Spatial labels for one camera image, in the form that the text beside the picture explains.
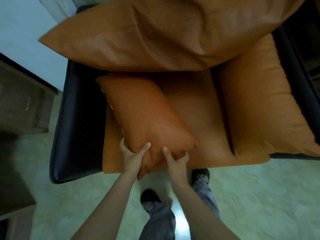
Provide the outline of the dark wooden table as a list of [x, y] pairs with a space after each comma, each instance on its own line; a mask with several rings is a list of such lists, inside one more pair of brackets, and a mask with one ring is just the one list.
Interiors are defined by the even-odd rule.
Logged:
[[18, 136], [0, 133], [0, 240], [30, 240], [36, 201], [13, 153]]

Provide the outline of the orange seat cushion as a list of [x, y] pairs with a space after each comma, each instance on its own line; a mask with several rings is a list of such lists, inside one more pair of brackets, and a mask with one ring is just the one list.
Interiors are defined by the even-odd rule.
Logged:
[[149, 73], [171, 107], [200, 142], [189, 151], [189, 169], [262, 164], [266, 158], [238, 158], [231, 150], [210, 70]]

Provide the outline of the large orange back cushion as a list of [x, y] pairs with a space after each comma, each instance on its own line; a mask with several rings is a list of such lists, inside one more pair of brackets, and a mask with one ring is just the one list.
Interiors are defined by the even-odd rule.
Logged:
[[61, 22], [39, 42], [109, 72], [201, 71], [273, 32], [305, 0], [114, 0]]

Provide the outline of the black printed slipper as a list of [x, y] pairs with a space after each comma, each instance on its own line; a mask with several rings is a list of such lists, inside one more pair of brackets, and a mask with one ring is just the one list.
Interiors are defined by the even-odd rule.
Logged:
[[196, 180], [205, 182], [207, 185], [210, 181], [210, 172], [207, 168], [193, 169], [191, 172], [191, 185], [194, 185]]
[[155, 203], [162, 203], [156, 192], [152, 189], [146, 189], [140, 196], [140, 203], [143, 209], [150, 213], [155, 206]]

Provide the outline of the grey trousers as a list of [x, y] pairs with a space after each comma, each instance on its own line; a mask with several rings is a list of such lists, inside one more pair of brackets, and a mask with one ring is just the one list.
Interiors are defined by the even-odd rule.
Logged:
[[[221, 220], [213, 192], [204, 181], [196, 180], [192, 186], [196, 194]], [[163, 203], [155, 202], [149, 213], [149, 220], [145, 224], [138, 240], [175, 240], [175, 215], [171, 208]]]

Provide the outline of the person's right forearm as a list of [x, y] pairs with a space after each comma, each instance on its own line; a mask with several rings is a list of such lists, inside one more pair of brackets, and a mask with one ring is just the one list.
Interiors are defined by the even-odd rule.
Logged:
[[194, 240], [240, 240], [191, 188], [186, 172], [168, 175]]

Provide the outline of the person's left forearm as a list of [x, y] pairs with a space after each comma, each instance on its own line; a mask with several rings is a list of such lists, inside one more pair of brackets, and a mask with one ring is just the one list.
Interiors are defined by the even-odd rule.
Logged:
[[71, 240], [116, 240], [137, 172], [125, 170]]

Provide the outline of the person's right hand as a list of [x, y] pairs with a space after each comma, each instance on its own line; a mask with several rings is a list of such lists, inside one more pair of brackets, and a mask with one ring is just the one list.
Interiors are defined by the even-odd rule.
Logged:
[[185, 155], [178, 160], [173, 159], [172, 163], [167, 163], [167, 172], [171, 184], [187, 184], [187, 162], [189, 161], [189, 153], [185, 152]]

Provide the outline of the small orange pillow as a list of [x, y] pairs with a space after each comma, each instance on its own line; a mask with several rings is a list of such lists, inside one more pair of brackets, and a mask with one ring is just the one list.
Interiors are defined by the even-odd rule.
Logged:
[[121, 173], [124, 169], [121, 150], [116, 146], [122, 138], [133, 153], [151, 143], [143, 156], [138, 180], [166, 169], [164, 147], [181, 158], [200, 145], [149, 74], [109, 73], [96, 81], [107, 99], [102, 156], [105, 174]]

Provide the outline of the person's left hand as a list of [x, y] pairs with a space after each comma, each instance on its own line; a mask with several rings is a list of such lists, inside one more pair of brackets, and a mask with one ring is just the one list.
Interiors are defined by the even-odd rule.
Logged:
[[143, 158], [137, 158], [137, 153], [133, 153], [127, 148], [125, 138], [122, 138], [120, 142], [120, 149], [123, 155], [124, 172], [130, 173], [133, 176], [137, 176], [141, 169]]

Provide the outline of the brown wooden cabinet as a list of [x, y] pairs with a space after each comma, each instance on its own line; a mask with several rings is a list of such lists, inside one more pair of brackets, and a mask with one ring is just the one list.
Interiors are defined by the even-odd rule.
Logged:
[[49, 132], [58, 90], [0, 53], [0, 134]]

